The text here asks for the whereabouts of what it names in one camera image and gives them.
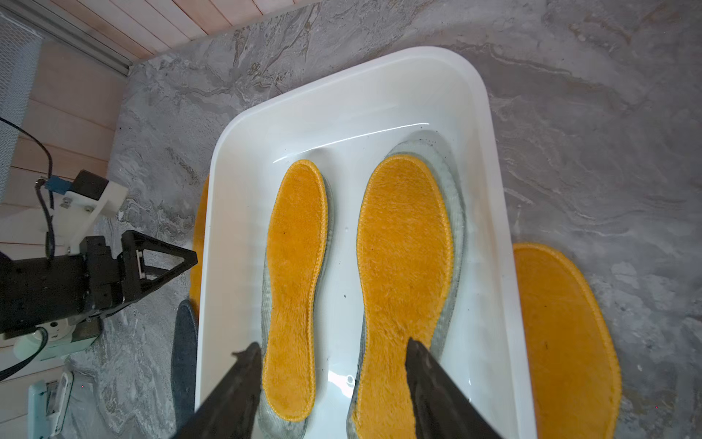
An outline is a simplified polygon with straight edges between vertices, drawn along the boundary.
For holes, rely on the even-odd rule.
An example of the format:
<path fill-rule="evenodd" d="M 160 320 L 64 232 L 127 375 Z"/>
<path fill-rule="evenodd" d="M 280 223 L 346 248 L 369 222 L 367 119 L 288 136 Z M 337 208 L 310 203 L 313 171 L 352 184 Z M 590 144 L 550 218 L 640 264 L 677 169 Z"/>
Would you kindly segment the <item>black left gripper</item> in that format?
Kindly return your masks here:
<path fill-rule="evenodd" d="M 82 322 L 111 316 L 197 265 L 197 254 L 128 230 L 113 257 L 102 236 L 89 236 L 80 252 L 48 260 L 1 255 L 1 331 L 25 335 L 62 319 Z"/>

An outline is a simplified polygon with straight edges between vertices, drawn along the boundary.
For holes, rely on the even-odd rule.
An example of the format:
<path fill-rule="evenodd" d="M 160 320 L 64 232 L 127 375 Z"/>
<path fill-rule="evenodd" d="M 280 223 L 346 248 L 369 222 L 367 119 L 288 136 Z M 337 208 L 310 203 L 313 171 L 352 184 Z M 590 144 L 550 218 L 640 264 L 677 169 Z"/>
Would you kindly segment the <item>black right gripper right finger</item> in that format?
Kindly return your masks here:
<path fill-rule="evenodd" d="M 498 438 L 426 347 L 413 338 L 405 360 L 418 438 Z"/>

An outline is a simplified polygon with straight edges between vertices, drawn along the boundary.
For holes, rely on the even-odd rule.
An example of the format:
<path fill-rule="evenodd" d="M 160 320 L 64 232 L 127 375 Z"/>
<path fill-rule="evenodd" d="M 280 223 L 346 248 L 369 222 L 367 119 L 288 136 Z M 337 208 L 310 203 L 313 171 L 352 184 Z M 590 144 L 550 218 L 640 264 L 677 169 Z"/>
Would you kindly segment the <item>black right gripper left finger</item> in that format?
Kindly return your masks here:
<path fill-rule="evenodd" d="M 175 438 L 251 438 L 261 399 L 263 355 L 257 342 L 235 363 Z"/>

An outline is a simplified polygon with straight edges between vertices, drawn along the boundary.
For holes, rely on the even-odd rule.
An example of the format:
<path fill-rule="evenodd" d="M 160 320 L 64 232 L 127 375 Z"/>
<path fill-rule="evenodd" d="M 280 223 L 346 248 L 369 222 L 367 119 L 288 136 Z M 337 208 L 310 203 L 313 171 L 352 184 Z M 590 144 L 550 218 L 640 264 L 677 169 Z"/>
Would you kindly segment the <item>dark grey insole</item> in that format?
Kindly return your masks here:
<path fill-rule="evenodd" d="M 195 413 L 197 317 L 189 299 L 177 308 L 171 356 L 171 391 L 175 425 L 180 430 Z"/>

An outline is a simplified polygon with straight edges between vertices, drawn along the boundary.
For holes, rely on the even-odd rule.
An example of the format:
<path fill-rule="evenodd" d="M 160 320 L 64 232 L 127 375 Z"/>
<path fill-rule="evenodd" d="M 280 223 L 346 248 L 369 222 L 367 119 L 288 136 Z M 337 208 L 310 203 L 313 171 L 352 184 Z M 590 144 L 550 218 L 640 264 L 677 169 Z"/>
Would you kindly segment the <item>white plastic storage box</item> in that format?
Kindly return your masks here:
<path fill-rule="evenodd" d="M 331 189 L 327 268 L 314 307 L 316 404 L 309 438 L 343 438 L 358 370 L 363 299 L 356 231 L 367 182 L 389 151 L 422 139 L 464 201 L 465 255 L 440 363 L 506 438 L 537 434 L 525 333 L 486 86 L 448 49 L 404 49 L 240 113 L 214 150 L 199 306 L 197 404 L 261 341 L 272 207 L 289 166 L 307 159 Z"/>

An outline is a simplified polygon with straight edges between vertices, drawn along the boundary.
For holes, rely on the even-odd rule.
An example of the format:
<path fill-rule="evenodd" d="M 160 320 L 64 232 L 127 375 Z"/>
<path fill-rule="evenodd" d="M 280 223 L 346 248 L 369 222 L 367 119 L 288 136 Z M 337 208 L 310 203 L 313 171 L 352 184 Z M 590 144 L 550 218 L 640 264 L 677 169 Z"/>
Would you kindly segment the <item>pale green small device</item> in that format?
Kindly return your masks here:
<path fill-rule="evenodd" d="M 19 338 L 14 353 L 32 366 L 50 360 L 65 360 L 69 355 L 91 347 L 102 333 L 100 321 L 87 319 L 73 326 L 67 319 L 44 324 L 43 330 Z M 62 371 L 57 378 L 41 379 L 29 386 L 27 395 L 27 436 L 56 438 L 61 434 L 68 412 L 74 374 Z"/>

